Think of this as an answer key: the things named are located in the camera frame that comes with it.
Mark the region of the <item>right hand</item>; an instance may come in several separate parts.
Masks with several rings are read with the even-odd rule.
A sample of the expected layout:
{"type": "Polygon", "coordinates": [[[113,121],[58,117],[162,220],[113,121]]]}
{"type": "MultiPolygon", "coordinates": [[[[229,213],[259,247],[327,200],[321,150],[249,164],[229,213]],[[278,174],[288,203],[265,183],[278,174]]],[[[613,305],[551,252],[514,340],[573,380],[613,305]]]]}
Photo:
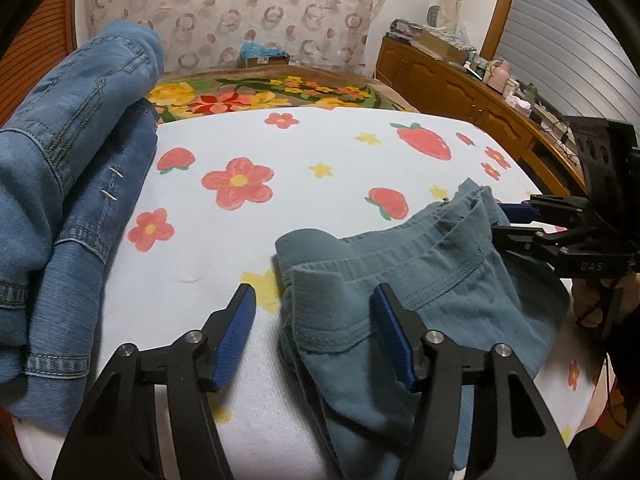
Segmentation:
{"type": "Polygon", "coordinates": [[[602,278],[599,285],[596,281],[574,278],[572,281],[573,310],[582,326],[595,328],[604,321],[604,311],[597,308],[596,304],[600,300],[602,290],[612,285],[615,286],[616,292],[622,293],[615,318],[615,321],[620,321],[638,306],[636,274],[628,274],[618,281],[602,278]]]}

